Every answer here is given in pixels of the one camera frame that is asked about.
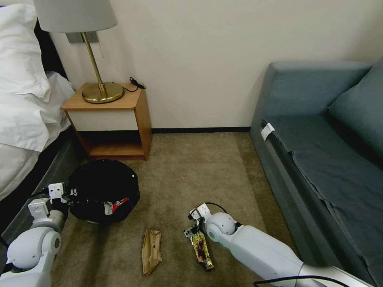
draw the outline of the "bed frame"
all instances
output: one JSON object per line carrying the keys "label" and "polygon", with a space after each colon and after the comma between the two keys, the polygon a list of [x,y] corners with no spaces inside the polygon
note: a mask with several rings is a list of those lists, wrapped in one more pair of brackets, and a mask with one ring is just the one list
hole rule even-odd
{"label": "bed frame", "polygon": [[[41,30],[38,22],[34,31],[40,43],[44,70],[55,71],[66,78],[64,67],[49,33]],[[33,193],[40,192],[50,183],[67,181],[69,175],[84,159],[85,153],[72,128],[62,132],[39,155],[33,170],[10,195],[0,201],[0,233],[5,241],[12,242],[32,224],[32,217],[28,211],[28,203],[31,199],[20,201]],[[0,245],[0,270],[3,269],[5,260],[6,248]]]}

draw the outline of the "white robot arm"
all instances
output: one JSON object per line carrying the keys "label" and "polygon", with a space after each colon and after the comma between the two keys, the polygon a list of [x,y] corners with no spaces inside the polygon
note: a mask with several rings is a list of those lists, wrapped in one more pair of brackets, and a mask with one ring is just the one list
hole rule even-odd
{"label": "white robot arm", "polygon": [[[63,183],[48,186],[49,198],[34,199],[29,211],[34,220],[31,229],[21,233],[8,247],[7,265],[13,270],[0,276],[1,287],[50,287],[53,260],[61,247],[60,232],[67,212]],[[58,201],[60,210],[52,209]]]}
{"label": "white robot arm", "polygon": [[238,261],[263,279],[269,280],[269,283],[276,278],[299,276],[301,279],[280,280],[278,285],[283,287],[373,287],[334,266],[308,266],[286,244],[253,226],[237,223],[227,213],[211,214],[206,204],[193,209],[189,218],[196,220],[202,231],[212,241],[229,249]]}

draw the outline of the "nightstand shelf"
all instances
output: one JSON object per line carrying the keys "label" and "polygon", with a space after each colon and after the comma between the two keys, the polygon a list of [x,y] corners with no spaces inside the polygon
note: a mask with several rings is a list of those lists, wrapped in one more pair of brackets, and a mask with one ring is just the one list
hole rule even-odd
{"label": "nightstand shelf", "polygon": [[[133,84],[122,84],[134,90]],[[85,84],[63,105],[90,160],[148,159],[152,140],[145,90],[125,92],[110,103],[82,99]]]}

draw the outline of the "carpet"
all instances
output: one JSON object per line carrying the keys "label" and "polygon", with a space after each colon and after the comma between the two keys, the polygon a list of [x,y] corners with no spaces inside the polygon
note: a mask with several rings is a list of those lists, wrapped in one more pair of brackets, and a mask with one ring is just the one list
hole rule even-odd
{"label": "carpet", "polygon": [[[205,272],[198,264],[183,229],[193,223],[188,212],[207,201],[296,250],[248,133],[155,134],[148,161],[124,163],[138,175],[140,201],[127,219],[112,225],[70,215],[52,286],[252,286],[259,277],[210,240],[214,269]],[[143,275],[148,228],[162,232],[163,261]]]}

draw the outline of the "snack wrapper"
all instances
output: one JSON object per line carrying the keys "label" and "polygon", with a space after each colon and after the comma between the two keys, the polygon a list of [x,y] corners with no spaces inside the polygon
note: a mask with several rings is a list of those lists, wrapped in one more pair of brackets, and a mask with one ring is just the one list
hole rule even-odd
{"label": "snack wrapper", "polygon": [[190,241],[194,248],[195,254],[197,255],[198,262],[201,263],[205,271],[214,268],[213,262],[211,261],[209,251],[207,250],[205,235],[198,231],[190,237]]}

